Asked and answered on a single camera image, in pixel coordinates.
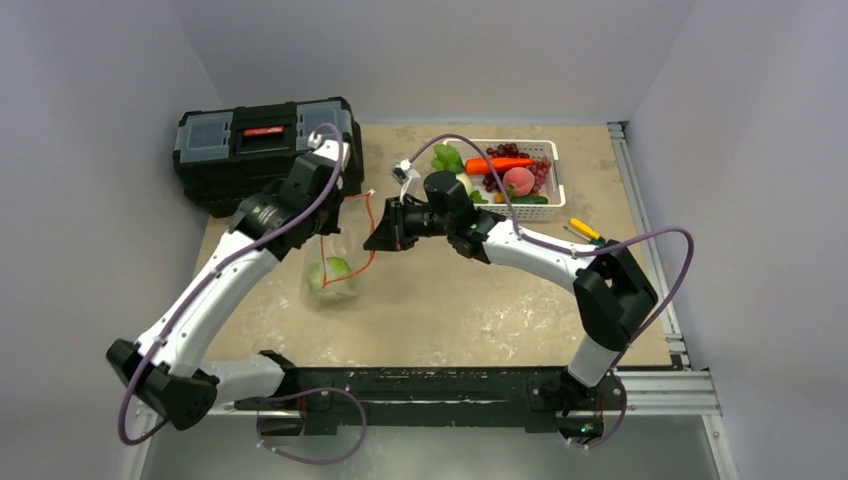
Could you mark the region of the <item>green cabbage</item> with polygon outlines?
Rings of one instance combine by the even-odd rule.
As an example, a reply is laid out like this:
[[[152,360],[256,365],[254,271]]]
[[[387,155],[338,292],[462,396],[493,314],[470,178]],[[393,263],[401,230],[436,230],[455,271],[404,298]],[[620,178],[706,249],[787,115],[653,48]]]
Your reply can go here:
[[[306,299],[316,306],[346,303],[359,294],[353,269],[341,257],[320,259],[307,270],[305,280]]]

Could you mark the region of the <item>clear zip top bag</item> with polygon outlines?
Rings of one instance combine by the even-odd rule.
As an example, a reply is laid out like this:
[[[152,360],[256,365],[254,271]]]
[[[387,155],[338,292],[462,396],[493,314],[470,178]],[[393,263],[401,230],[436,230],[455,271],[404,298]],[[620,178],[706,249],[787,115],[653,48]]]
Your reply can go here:
[[[346,197],[339,210],[340,231],[309,240],[301,277],[301,297],[310,308],[339,308],[359,297],[362,276],[375,258],[373,251],[364,248],[377,225],[373,213],[374,194],[373,190],[368,190]]]

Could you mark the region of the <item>orange carrot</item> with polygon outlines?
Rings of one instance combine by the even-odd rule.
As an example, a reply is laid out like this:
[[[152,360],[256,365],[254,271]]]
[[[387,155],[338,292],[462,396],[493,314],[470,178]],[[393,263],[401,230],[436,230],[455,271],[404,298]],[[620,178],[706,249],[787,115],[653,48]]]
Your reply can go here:
[[[532,158],[512,158],[512,157],[490,157],[486,160],[483,157],[468,159],[464,164],[464,172],[467,175],[487,175],[492,171],[497,173],[505,173],[513,168],[528,168],[535,163]]]

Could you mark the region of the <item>pink peach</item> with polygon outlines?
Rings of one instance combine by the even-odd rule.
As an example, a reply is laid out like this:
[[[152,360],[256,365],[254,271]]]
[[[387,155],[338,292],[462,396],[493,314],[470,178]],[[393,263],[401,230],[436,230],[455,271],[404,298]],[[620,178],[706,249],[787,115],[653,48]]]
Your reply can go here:
[[[510,197],[522,197],[534,190],[536,176],[527,167],[515,167],[504,173],[502,182]]]

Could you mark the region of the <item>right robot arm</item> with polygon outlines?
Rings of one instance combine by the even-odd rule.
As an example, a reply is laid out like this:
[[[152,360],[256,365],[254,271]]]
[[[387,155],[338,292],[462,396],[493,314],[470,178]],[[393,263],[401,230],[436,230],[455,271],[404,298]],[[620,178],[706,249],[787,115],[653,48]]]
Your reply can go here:
[[[501,265],[547,280],[576,299],[584,338],[561,381],[564,399],[584,407],[596,399],[601,380],[634,340],[658,303],[658,295],[621,243],[599,248],[532,231],[475,206],[465,186],[447,171],[428,175],[425,200],[389,198],[367,251],[411,249],[422,237],[443,236],[462,257]]]

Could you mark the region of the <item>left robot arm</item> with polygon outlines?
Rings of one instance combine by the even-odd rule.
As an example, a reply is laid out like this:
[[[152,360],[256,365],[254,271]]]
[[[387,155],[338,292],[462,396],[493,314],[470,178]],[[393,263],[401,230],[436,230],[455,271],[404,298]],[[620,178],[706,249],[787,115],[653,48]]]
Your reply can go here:
[[[262,398],[284,409],[297,399],[298,382],[266,354],[206,363],[203,357],[245,296],[294,249],[315,235],[338,232],[344,198],[339,185],[345,156],[313,151],[299,156],[289,174],[244,199],[230,216],[207,263],[176,302],[133,341],[118,339],[106,359],[125,386],[118,435],[131,437],[130,403],[138,399],[159,424],[186,430],[210,409]]]

